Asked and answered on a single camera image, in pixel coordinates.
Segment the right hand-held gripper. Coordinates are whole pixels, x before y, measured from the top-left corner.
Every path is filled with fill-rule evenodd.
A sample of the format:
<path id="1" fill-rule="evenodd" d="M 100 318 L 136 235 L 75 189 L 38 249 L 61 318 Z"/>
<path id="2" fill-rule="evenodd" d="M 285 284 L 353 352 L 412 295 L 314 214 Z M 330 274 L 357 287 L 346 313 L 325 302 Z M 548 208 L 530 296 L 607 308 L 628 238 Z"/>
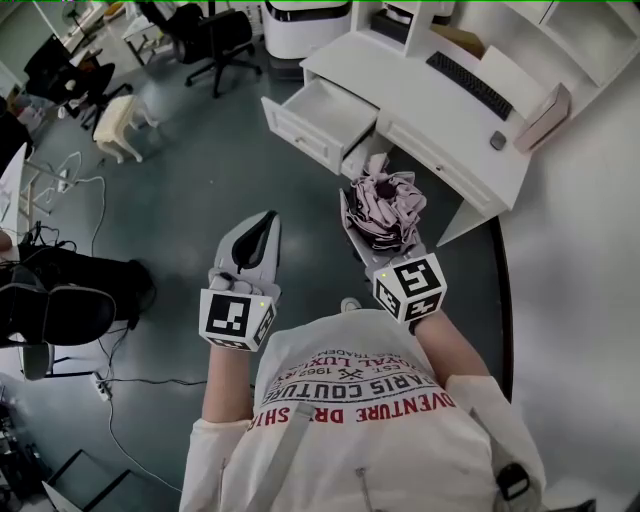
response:
<path id="1" fill-rule="evenodd" d="M 438 311 L 447 283 L 437 256 L 427 252 L 420 238 L 404 251 L 374 251 L 348 217 L 343 189 L 339 201 L 342 227 L 382 308 L 399 324 L 411 324 Z"/>

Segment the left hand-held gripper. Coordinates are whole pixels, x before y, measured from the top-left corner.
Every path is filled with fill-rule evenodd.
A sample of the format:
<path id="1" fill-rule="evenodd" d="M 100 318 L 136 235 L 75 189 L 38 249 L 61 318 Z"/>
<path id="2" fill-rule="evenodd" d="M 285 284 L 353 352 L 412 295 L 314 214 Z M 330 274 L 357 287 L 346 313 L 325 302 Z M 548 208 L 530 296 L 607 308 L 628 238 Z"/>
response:
<path id="1" fill-rule="evenodd" d="M 281 219 L 274 210 L 246 218 L 220 241 L 214 266 L 256 284 L 264 295 L 200 291 L 199 335 L 226 349 L 257 351 L 277 314 L 281 288 L 276 284 Z"/>

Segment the person's left hand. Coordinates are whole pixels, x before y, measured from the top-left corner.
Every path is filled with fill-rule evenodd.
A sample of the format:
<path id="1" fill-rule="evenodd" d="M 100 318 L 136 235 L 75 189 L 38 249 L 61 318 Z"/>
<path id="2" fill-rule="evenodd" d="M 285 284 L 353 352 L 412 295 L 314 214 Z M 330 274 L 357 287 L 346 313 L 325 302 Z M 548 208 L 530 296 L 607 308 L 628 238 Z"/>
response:
<path id="1" fill-rule="evenodd" d="M 243 280 L 235 274 L 219 269 L 212 269 L 208 275 L 209 288 L 215 291 L 226 291 L 235 294 L 263 296 L 263 290 L 256 284 Z"/>

